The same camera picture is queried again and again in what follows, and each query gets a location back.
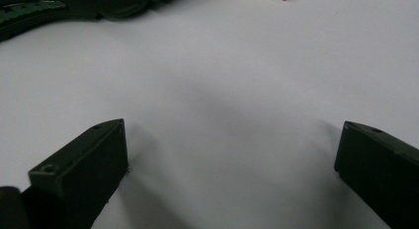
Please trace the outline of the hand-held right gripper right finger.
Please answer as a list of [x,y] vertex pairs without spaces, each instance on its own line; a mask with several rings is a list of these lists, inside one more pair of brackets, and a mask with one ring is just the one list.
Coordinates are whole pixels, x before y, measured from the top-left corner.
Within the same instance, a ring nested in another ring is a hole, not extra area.
[[419,149],[346,121],[334,169],[391,229],[419,229]]

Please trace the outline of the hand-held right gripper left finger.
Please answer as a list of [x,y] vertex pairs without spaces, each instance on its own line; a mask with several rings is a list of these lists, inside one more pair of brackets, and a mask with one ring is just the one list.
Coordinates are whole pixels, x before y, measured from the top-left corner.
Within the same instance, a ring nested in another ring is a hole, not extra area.
[[90,229],[128,168],[125,122],[96,124],[29,171],[34,229]]

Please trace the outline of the black shoe with green insole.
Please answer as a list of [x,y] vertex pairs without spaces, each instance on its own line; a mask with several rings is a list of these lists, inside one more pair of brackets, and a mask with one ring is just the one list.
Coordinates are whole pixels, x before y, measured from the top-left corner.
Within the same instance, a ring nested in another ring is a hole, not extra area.
[[118,20],[161,0],[0,0],[0,42],[48,22]]

